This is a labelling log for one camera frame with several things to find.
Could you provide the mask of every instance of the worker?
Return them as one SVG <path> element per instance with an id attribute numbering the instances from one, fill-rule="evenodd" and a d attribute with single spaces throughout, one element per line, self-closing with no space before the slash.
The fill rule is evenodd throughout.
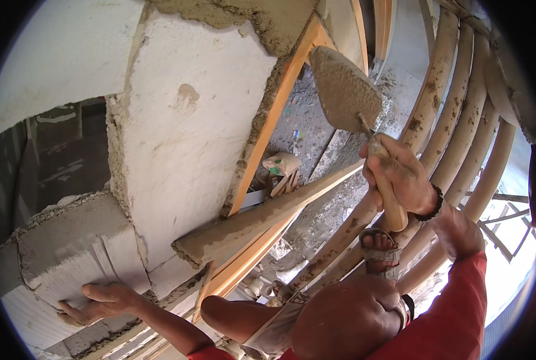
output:
<path id="1" fill-rule="evenodd" d="M 487 306 L 480 230 L 444 200 L 408 146 L 384 134 L 376 138 L 391 156 L 370 156 L 364 166 L 376 205 L 381 209 L 374 175 L 385 176 L 402 206 L 435 231 L 454 262 L 448 284 L 430 309 L 415 320 L 408 314 L 412 309 L 403 312 L 397 283 L 386 279 L 397 260 L 375 258 L 366 261 L 368 274 L 325 286 L 312 298 L 298 292 L 283 307 L 207 297 L 202 318 L 208 325 L 251 347 L 272 347 L 283 353 L 283 360 L 478 358 Z M 368 156 L 366 146 L 360 156 Z M 397 249 L 380 230 L 365 233 L 361 239 L 368 251 Z M 123 284 L 87 284 L 82 291 L 93 302 L 82 310 L 61 302 L 65 313 L 59 316 L 64 321 L 87 325 L 106 316 L 133 313 L 189 359 L 232 359 L 190 322 Z"/>

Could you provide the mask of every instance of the construction site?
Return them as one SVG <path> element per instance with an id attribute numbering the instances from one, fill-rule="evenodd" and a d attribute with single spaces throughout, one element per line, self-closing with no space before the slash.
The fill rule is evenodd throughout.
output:
<path id="1" fill-rule="evenodd" d="M 336 54 L 368 93 L 325 83 L 319 62 Z M 186 358 L 130 313 L 58 316 L 90 302 L 82 285 L 121 282 L 235 359 L 274 359 L 207 324 L 202 301 L 314 296 L 366 272 L 371 227 L 401 249 L 418 317 L 453 261 L 380 184 L 377 207 L 360 126 L 407 145 L 478 225 L 486 338 L 536 256 L 536 105 L 478 2 L 43 2 L 0 72 L 0 301 L 19 338 L 38 360 Z"/>

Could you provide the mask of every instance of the leg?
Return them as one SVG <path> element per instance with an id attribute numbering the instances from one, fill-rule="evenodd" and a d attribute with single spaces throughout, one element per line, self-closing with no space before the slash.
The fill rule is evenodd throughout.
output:
<path id="1" fill-rule="evenodd" d="M 223 335 L 243 343 L 266 321 L 280 311 L 248 301 L 229 301 L 220 296 L 208 296 L 202 301 L 202 319 Z"/>

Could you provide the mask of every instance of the red sleeve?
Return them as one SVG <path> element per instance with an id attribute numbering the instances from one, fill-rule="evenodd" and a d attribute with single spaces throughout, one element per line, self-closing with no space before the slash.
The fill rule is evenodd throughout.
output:
<path id="1" fill-rule="evenodd" d="M 208 346 L 200 351 L 188 355 L 189 360 L 234 360 L 234 358 L 224 350 L 215 346 Z"/>
<path id="2" fill-rule="evenodd" d="M 454 263 L 430 309 L 366 359 L 478 359 L 484 338 L 486 254 Z"/>

